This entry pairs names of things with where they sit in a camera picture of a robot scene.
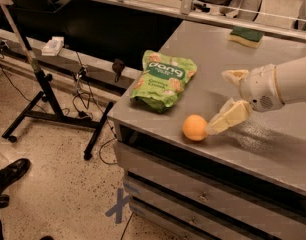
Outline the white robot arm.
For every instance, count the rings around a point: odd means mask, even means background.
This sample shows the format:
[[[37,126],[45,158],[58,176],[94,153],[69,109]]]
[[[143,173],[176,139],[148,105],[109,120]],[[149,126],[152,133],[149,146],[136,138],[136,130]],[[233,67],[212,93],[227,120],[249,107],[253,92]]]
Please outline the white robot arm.
[[[226,101],[207,124],[209,135],[247,121],[253,111],[279,110],[286,104],[306,102],[306,57],[251,71],[226,70],[222,77],[237,88],[240,99]]]

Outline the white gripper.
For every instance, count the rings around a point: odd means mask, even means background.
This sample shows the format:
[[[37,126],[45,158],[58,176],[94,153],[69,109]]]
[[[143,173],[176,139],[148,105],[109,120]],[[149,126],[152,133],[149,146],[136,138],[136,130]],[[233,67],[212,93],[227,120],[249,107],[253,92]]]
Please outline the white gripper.
[[[258,112],[267,112],[284,106],[278,90],[276,66],[273,64],[250,72],[244,69],[226,70],[221,75],[225,81],[239,88],[240,96],[246,101],[243,99],[235,101],[233,98],[227,100],[207,124],[208,135],[217,135],[245,122],[253,109]]]

